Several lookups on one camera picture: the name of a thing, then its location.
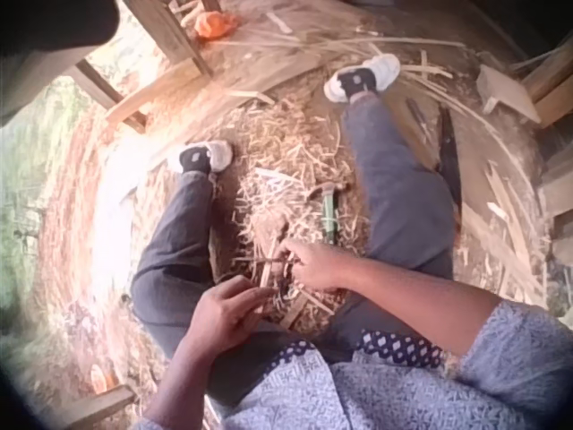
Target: sock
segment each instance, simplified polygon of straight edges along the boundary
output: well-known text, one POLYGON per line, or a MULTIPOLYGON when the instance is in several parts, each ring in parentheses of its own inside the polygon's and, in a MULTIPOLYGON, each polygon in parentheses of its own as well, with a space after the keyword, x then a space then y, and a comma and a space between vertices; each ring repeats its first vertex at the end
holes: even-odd
POLYGON ((211 154, 204 146, 191 147, 179 156, 183 172, 198 171, 208 175, 211 171, 211 154))
POLYGON ((341 73, 338 80, 349 99, 357 92, 376 92, 376 77, 372 70, 365 67, 360 67, 352 72, 341 73))

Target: gray trousers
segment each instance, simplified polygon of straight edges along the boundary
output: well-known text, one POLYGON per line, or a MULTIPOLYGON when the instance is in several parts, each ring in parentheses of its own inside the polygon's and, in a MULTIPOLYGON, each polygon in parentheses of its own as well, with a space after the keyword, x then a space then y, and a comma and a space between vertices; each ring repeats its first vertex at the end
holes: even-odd
MULTIPOLYGON (((415 159, 373 94, 348 106, 343 121, 370 212, 368 258, 451 279, 454 218, 444 181, 415 159)), ((212 194, 204 174, 182 175, 133 280, 135 313, 168 357, 185 335, 201 294, 214 285, 208 250, 212 194)), ((314 342, 328 361, 349 360, 362 330, 413 332, 353 294, 314 342)), ((233 407, 261 379, 269 361, 298 339, 262 322, 243 345, 217 358, 207 393, 233 407)))

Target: shoe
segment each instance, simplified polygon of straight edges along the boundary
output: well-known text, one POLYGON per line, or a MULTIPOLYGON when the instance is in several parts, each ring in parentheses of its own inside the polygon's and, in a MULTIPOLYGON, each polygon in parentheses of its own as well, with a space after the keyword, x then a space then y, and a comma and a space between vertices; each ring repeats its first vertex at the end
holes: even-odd
POLYGON ((176 173, 200 171, 220 173, 233 161, 233 147, 227 141, 205 141, 174 148, 167 166, 176 173))
POLYGON ((393 54, 382 54, 364 61, 361 65, 351 65, 337 70, 332 77, 324 84, 324 94, 327 99, 334 103, 343 103, 348 101, 350 95, 348 92, 356 93, 361 90, 384 91, 393 83, 400 73, 400 60, 393 54), (340 80, 341 75, 357 74, 354 79, 354 85, 362 85, 360 89, 343 88, 340 80), (375 88, 371 88, 368 82, 368 75, 372 76, 375 81, 375 88))

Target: forearm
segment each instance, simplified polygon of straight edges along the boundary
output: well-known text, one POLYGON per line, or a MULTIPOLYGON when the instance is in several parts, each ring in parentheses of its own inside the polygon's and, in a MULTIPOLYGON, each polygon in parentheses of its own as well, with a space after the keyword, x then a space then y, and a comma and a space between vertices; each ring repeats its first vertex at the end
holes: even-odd
POLYGON ((170 430, 200 429, 212 361, 184 338, 143 416, 170 430))
POLYGON ((484 289, 350 257, 340 286, 367 297, 425 338, 462 356, 500 302, 484 289))

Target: hammer head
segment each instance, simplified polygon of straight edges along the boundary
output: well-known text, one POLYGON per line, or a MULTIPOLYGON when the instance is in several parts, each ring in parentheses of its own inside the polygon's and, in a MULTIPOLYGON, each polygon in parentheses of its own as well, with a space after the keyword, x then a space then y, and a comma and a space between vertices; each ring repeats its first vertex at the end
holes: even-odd
POLYGON ((346 190, 347 184, 335 184, 334 182, 328 181, 320 185, 316 185, 309 193, 307 199, 312 199, 318 194, 322 195, 334 195, 336 191, 346 190))

